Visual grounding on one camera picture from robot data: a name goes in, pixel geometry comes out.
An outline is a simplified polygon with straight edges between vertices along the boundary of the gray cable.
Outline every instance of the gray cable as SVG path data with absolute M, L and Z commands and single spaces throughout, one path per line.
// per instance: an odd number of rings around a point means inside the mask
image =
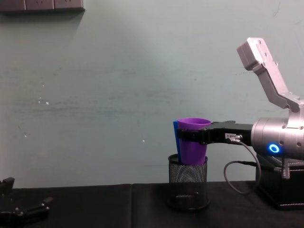
M 254 159 L 256 160 L 256 165 L 257 165 L 257 171 L 258 171 L 258 178 L 257 178 L 257 181 L 256 181 L 256 184 L 255 186 L 248 190 L 248 191 L 240 191 L 238 190 L 236 187 L 234 187 L 230 181 L 228 180 L 227 178 L 227 175 L 226 175 L 226 169 L 229 165 L 231 164 L 234 164 L 234 163 L 239 163 L 238 161 L 232 161 L 232 162 L 229 162 L 225 165 L 225 168 L 224 168 L 224 177 L 225 177 L 225 180 L 226 182 L 228 183 L 228 185 L 233 189 L 235 190 L 236 192 L 238 192 L 239 194 L 242 194 L 242 195 L 247 195 L 247 194 L 250 194 L 252 192 L 254 192 L 256 190 L 256 188 L 259 186 L 260 182 L 261 182 L 261 176 L 262 176 L 262 169 L 261 169 L 261 165 L 260 165 L 260 162 L 259 160 L 257 159 L 257 157 L 254 155 L 254 153 L 251 151 L 251 149 L 246 145 L 244 144 L 243 142 L 239 141 L 239 142 L 234 142 L 234 144 L 240 144 L 240 145 L 243 145 L 251 154 L 252 156 L 254 157 Z

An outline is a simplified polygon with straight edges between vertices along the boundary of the painted wall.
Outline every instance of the painted wall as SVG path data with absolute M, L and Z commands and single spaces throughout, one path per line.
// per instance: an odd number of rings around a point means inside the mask
M 172 121 L 253 123 L 270 104 L 236 48 L 263 37 L 303 95 L 300 0 L 85 0 L 86 12 L 0 17 L 0 179 L 16 187 L 167 182 Z M 209 181 L 252 160 L 208 147 Z M 229 168 L 231 180 L 254 169 Z

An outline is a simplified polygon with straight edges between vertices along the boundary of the black wire mesh cup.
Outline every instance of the black wire mesh cup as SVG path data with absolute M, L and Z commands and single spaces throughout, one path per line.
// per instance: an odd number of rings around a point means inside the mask
M 208 206 L 207 161 L 202 165 L 184 165 L 177 154 L 169 156 L 167 203 L 181 211 L 197 211 Z

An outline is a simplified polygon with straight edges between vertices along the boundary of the black table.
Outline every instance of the black table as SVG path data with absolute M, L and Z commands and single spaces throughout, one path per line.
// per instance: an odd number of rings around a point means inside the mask
M 234 182 L 246 188 L 243 181 Z M 278 211 L 257 194 L 234 192 L 225 182 L 209 182 L 207 209 L 176 212 L 166 205 L 168 184 L 16 189 L 13 202 L 27 206 L 54 197 L 48 220 L 28 228 L 303 228 L 304 210 Z

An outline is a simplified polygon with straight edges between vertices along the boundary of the plastic cup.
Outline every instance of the plastic cup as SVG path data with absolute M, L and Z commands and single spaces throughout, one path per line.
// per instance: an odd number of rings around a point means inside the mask
M 202 118 L 182 118 L 177 120 L 178 128 L 184 130 L 199 130 L 212 122 Z M 199 142 L 188 142 L 180 139 L 180 160 L 186 165 L 202 165 L 205 163 L 207 145 Z

